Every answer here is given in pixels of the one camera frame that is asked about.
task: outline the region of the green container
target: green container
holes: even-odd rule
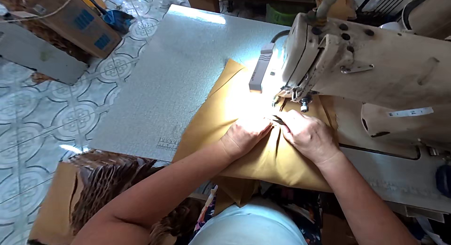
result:
[[[302,6],[266,4],[265,21],[269,23],[291,26],[299,12],[304,12]]]

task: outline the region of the mustard yellow fabric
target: mustard yellow fabric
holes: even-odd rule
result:
[[[271,106],[272,96],[267,97],[249,91],[250,77],[251,72],[243,65],[233,60],[228,61],[205,103],[186,128],[173,161],[181,160],[202,146],[217,141],[239,117],[255,113],[273,115],[281,109]],[[319,98],[314,98],[309,108],[307,115],[315,116],[329,125]],[[299,110],[299,104],[285,101],[282,110],[290,109]],[[233,162],[220,175],[264,180],[289,187],[331,191],[316,166],[285,140],[279,126],[275,126],[250,153]],[[236,190],[224,188],[227,185],[231,188],[239,187],[237,184],[231,184],[232,181],[228,180],[226,184],[221,184],[236,202],[240,196],[231,195]]]

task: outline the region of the industrial sewing machine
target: industrial sewing machine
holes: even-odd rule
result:
[[[313,94],[361,101],[356,126],[372,138],[450,150],[451,42],[327,19],[335,1],[299,13],[262,48],[250,90],[273,92],[275,102],[291,98],[302,112]],[[281,66],[273,69],[274,43],[284,35]]]

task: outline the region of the white label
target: white label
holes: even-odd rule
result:
[[[38,12],[39,14],[41,14],[41,15],[43,15],[43,14],[46,13],[46,9],[45,9],[43,6],[39,5],[39,4],[36,5],[36,6],[34,6],[33,9],[34,9],[36,12]]]
[[[408,109],[408,110],[388,112],[388,116],[403,117],[403,116],[427,115],[427,114],[431,114],[431,113],[434,113],[434,110],[432,109],[432,107],[427,107],[427,108]]]
[[[25,11],[13,11],[10,12],[12,15],[18,16],[20,18],[30,18],[30,17],[38,17],[38,15],[31,14]]]

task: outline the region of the woman's right hand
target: woman's right hand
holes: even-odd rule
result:
[[[283,135],[298,151],[317,166],[323,165],[341,153],[333,142],[328,126],[316,117],[299,114],[295,110],[280,112],[286,126],[280,126]]]

